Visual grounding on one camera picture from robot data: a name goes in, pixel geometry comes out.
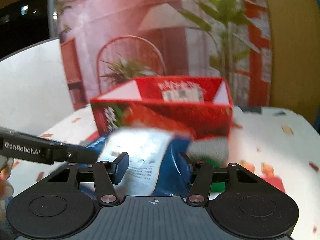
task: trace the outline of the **table surface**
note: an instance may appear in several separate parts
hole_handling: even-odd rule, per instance
[[[234,108],[228,162],[242,163],[264,177],[274,170],[273,184],[284,187],[300,211],[292,233],[295,240],[320,239],[320,136],[300,115],[286,109],[262,108],[261,114]],[[79,144],[96,133],[90,106],[74,112],[44,132],[47,138]],[[14,196],[57,169],[18,160],[9,182]]]

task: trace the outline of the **crosshair marking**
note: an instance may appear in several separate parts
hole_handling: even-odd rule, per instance
[[[157,200],[157,199],[153,199],[153,200],[151,200],[151,201],[149,201],[149,202],[151,202],[153,205],[155,205],[155,204],[158,204],[158,203],[161,202],[161,201],[159,201],[159,200]]]

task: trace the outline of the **pink wall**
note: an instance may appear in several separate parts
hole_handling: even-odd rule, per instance
[[[98,94],[95,61],[99,49],[118,36],[143,37],[160,50],[168,74],[188,74],[185,30],[182,27],[139,32],[138,27],[149,8],[169,3],[181,7],[180,0],[76,0],[67,9],[61,23],[71,31],[66,38],[76,38],[79,64],[87,97]]]

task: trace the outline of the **printed backdrop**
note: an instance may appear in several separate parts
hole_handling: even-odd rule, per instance
[[[266,0],[57,0],[75,109],[136,76],[223,76],[240,105],[267,106]]]

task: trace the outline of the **red box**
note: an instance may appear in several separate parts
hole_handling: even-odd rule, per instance
[[[224,78],[135,78],[91,99],[100,135],[120,126],[153,127],[192,139],[228,136],[233,102]]]

